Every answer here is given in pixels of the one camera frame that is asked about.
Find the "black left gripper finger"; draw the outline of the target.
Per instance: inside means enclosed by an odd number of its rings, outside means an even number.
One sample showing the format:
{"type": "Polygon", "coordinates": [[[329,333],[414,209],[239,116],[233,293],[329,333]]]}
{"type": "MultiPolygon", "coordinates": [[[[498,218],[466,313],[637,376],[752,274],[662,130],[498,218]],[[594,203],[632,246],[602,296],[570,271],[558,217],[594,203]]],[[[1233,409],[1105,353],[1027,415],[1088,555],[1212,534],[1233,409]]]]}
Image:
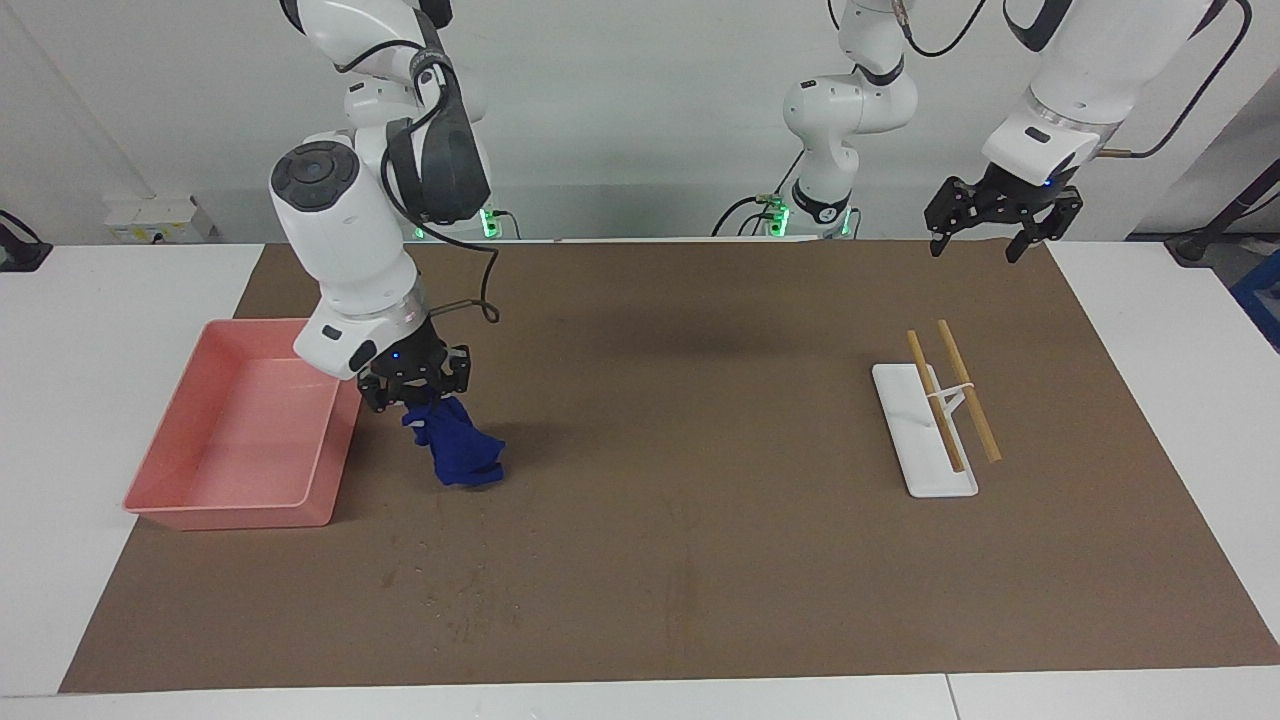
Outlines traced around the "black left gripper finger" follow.
{"type": "Polygon", "coordinates": [[[940,258],[955,234],[986,223],[978,204],[979,190],[979,183],[948,177],[925,205],[923,217],[931,232],[932,258],[940,258]]]}
{"type": "Polygon", "coordinates": [[[1044,219],[1037,220],[1030,206],[1021,205],[1015,218],[1021,229],[1012,237],[1005,250],[1010,264],[1018,263],[1025,251],[1044,241],[1060,240],[1083,208],[1079,190],[1064,190],[1048,206],[1044,219]]]}

